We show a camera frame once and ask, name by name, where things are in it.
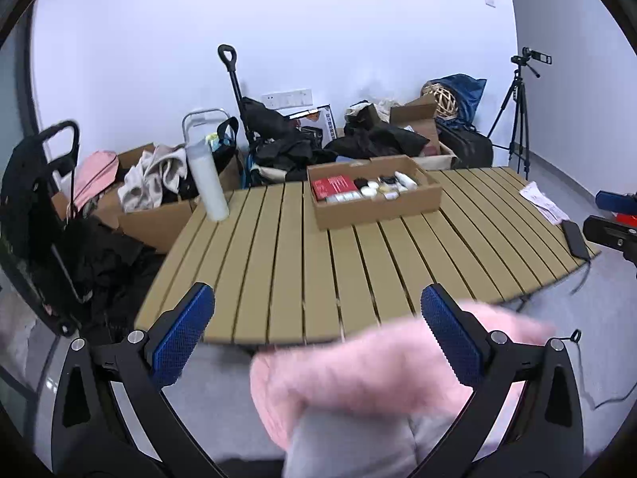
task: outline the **baseboard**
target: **baseboard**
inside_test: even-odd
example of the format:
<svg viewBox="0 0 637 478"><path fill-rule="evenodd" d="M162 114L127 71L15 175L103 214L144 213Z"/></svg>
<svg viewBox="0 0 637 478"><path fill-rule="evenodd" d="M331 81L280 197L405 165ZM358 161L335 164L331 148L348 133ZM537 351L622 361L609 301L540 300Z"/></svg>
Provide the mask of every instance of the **baseboard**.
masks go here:
<svg viewBox="0 0 637 478"><path fill-rule="evenodd" d="M515 144L516 152L517 152L518 148L519 148L519 145ZM572 191L574 191L576 194L581 196L581 198L583 198L587 202L589 202L593 207L597 208L597 204L595 203L595 196L592 195L588 190L586 190L582 185L580 185L578 182L576 182L574 179L572 179L564 171L562 171L562 170L558 169L557 167L555 167L552 163L547 162L540 155L534 153L533 151L529 151L529 154L530 154L529 158L531 160L531 167L533 167L533 164L537 164L537 165L541 166L542 169L544 169L546 172L549 172L550 174L552 174L556 178L559 178L562 182L566 183L566 185L568 185L568 187ZM598 215L600 215L601 217L606 217L607 219L614 219L615 218L615 216L611 212L608 212L606 210L599 210L598 209Z"/></svg>

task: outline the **pink cloth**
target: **pink cloth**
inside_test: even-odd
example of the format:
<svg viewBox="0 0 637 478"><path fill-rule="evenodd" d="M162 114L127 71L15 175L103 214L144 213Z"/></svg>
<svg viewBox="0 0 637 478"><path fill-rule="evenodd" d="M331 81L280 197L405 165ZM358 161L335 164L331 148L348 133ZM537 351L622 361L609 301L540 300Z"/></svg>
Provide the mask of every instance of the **pink cloth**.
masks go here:
<svg viewBox="0 0 637 478"><path fill-rule="evenodd" d="M119 160L112 151L97 151L86 158L75 174L75 199L77 210L108 188L115 181Z"/></svg>
<svg viewBox="0 0 637 478"><path fill-rule="evenodd" d="M487 331L516 343L544 345L553 327L502 308L460 303ZM308 405L353 413L456 417L472 390L458 383L427 322L406 317L345 343L260 353L250 369L254 405L270 438L287 450ZM517 401L522 383L507 400Z"/></svg>

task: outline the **tripod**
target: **tripod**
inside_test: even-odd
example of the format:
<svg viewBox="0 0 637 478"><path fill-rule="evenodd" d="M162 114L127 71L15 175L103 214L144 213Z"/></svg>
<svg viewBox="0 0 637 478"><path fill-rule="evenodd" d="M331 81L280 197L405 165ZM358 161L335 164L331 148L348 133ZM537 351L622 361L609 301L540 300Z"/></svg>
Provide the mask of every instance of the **tripod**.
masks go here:
<svg viewBox="0 0 637 478"><path fill-rule="evenodd" d="M509 100L511 97L514 97L515 101L515 118L514 118L514 131L511 135L511 143L509 143L508 148L495 145L498 149L505 149L509 151L509 161L513 158L513 156L518 157L518 174L520 173L520 164L522 162L522 158L524 158L524 173L526 175L526 179L529 179L529 169L531 169L531 159L530 159L530 150L529 150L529 115L528 115L528 107L526 101L526 86L524 84L524 79L522 78L522 68L527 66L533 74L539 78L540 75L538 72L532 67L529 66L528 62L531 59L530 55L525 55L524 57L520 57L518 55L511 57L511 62L517 64L517 68L515 69L514 81L511 83L511 87L504 98L504 102L500 107L500 112L496 117L491 130L488 132L487 138L490 138L493 134L502 113L506 109L509 104ZM515 151L515 139L517 138L517 130L518 123L520 124L520 142L518 143L517 152Z"/></svg>

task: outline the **red object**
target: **red object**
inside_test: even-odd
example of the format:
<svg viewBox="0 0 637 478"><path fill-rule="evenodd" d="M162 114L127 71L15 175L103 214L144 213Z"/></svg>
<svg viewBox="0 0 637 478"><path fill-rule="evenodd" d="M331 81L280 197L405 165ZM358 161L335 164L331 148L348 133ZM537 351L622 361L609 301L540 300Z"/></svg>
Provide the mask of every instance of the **red object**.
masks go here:
<svg viewBox="0 0 637 478"><path fill-rule="evenodd" d="M348 176L332 176L312 182L314 195L317 201L323 201L329 196L342 194L343 192L354 192L358 190L351 178Z"/></svg>
<svg viewBox="0 0 637 478"><path fill-rule="evenodd" d="M637 215L617 214L617 221L628 226L637 226Z"/></svg>

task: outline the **red book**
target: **red book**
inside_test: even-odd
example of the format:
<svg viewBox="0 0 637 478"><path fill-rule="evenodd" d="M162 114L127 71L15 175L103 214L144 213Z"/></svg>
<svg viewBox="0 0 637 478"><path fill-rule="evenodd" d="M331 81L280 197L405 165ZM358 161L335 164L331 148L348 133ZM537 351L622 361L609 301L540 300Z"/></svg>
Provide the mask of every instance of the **red book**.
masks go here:
<svg viewBox="0 0 637 478"><path fill-rule="evenodd" d="M332 176L312 182L314 195L317 201L323 201L329 196L342 194L343 192L354 192L358 190L351 178L348 176Z"/></svg>

